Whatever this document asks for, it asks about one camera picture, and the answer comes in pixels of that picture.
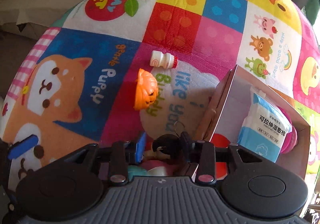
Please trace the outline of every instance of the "miniature yogurt bottle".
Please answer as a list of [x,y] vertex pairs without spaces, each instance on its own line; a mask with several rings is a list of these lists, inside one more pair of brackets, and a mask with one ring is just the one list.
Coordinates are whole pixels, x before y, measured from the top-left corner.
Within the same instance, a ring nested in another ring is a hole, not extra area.
[[178,64],[177,57],[170,53],[163,54],[161,51],[152,51],[150,66],[152,67],[163,67],[164,69],[176,68]]

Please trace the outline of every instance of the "cartoon apple print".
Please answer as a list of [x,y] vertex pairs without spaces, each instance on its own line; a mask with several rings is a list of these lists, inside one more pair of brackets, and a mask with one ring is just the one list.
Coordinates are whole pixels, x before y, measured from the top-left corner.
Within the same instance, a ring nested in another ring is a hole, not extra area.
[[85,5],[85,13],[93,20],[110,21],[124,13],[133,17],[138,10],[137,0],[89,0]]

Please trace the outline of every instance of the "gray floor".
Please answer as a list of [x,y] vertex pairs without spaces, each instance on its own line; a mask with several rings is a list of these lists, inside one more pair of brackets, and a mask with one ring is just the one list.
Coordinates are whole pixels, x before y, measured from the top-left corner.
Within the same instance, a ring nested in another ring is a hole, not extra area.
[[11,33],[0,33],[0,96],[5,98],[21,63],[36,40]]

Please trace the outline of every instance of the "cardboard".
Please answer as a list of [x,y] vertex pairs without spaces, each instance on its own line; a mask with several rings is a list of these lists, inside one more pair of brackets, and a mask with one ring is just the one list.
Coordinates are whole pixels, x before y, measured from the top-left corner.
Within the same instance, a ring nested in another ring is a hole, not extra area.
[[231,143],[236,143],[251,105],[252,85],[263,91],[290,116],[297,130],[298,144],[288,154],[280,154],[276,164],[304,179],[308,164],[310,125],[278,93],[240,66],[236,65],[218,84],[194,140],[211,141],[213,134],[218,133],[224,135]]

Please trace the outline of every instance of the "blue and white package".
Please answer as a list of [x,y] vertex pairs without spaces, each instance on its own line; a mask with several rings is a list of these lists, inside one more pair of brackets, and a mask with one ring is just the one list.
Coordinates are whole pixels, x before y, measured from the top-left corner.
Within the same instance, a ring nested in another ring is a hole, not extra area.
[[244,119],[238,144],[275,162],[292,126],[279,108],[251,87],[251,106]]

